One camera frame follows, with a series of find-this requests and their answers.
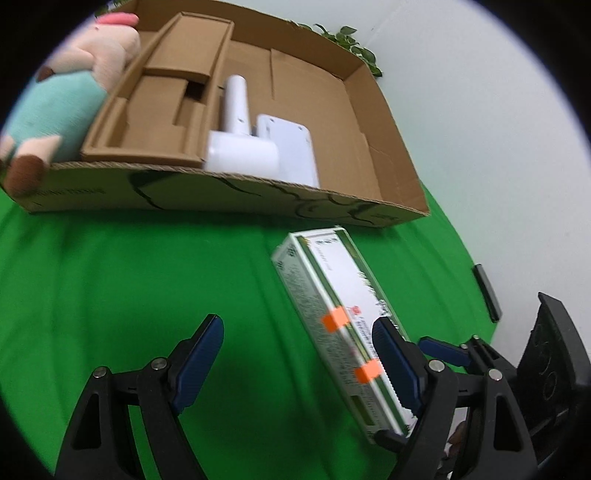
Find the teal shirt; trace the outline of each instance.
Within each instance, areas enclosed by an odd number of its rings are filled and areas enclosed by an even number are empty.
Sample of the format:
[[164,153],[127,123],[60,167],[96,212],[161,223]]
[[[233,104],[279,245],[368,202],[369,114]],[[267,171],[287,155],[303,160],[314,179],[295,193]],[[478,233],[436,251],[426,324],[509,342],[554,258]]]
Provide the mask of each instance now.
[[59,135],[62,143],[52,161],[77,160],[84,138],[106,98],[106,90],[88,70],[55,74],[28,85],[3,132],[14,139],[14,151],[29,138]]

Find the blue gripper pad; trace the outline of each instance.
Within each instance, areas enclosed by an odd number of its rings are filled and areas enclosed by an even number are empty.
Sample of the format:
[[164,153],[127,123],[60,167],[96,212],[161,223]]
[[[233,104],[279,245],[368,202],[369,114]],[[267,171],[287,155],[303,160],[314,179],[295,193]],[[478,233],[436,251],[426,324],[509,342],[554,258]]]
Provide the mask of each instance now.
[[462,350],[451,343],[440,342],[431,337],[423,337],[418,341],[418,347],[425,355],[443,360],[456,367],[468,367],[470,365],[468,350]]
[[176,395],[171,402],[177,414],[195,402],[199,391],[211,370],[223,342],[223,322],[215,317],[183,364],[176,381]]
[[386,330],[382,320],[374,322],[372,341],[400,403],[413,414],[419,415],[423,409],[423,403],[418,377],[402,350]]

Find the green tablecloth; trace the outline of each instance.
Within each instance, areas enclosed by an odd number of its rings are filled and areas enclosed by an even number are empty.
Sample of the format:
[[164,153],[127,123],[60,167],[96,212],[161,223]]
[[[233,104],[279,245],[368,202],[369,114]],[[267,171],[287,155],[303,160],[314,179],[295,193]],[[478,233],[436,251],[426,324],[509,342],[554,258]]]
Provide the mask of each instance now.
[[[430,218],[349,227],[413,340],[459,343],[493,325],[472,261],[431,196]],[[181,416],[211,480],[386,478],[269,260],[290,231],[331,226],[255,215],[28,215],[0,193],[0,389],[53,469],[93,368],[143,367],[208,313],[226,328],[195,405]],[[147,478],[158,478],[132,409]]]

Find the metal screw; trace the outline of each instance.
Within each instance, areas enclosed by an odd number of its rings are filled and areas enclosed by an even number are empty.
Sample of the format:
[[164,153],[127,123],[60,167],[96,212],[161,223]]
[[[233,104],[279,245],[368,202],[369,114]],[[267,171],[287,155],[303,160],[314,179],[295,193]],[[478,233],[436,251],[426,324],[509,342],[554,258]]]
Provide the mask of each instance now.
[[434,372],[443,372],[445,364],[441,360],[431,360],[429,362],[429,368]]
[[498,382],[503,379],[503,374],[499,372],[496,368],[491,368],[488,371],[488,376],[491,377],[495,382]]
[[95,371],[92,372],[92,376],[95,378],[102,378],[106,374],[107,374],[107,367],[95,368]]
[[155,358],[150,365],[154,370],[162,370],[166,368],[167,363],[165,358]]

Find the stuffed animal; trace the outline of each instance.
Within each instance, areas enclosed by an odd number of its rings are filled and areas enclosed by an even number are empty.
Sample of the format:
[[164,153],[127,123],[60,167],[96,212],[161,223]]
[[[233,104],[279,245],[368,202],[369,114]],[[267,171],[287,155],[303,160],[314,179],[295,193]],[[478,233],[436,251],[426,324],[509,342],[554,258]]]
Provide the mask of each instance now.
[[84,138],[125,65],[140,51],[134,14],[103,15],[75,34],[41,67],[0,137],[3,187],[31,195],[52,162],[76,160]]

